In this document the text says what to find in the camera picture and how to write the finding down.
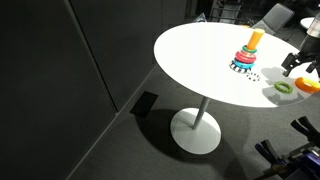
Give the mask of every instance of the toy base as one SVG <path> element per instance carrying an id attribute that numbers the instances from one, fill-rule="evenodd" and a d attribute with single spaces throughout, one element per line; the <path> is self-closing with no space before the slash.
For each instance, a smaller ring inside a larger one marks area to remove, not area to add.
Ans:
<path id="1" fill-rule="evenodd" d="M 170 125 L 171 134 L 182 149 L 193 154 L 207 154 L 219 145 L 221 131 L 217 121 L 206 112 L 197 129 L 192 129 L 198 111 L 187 108 L 176 113 Z"/>
<path id="2" fill-rule="evenodd" d="M 245 74 L 245 73 L 248 73 L 251 71 L 251 68 L 249 68 L 249 69 L 240 68 L 240 67 L 236 66 L 232 61 L 230 62 L 229 66 L 232 70 L 234 70 L 235 72 L 241 73 L 241 74 Z"/>

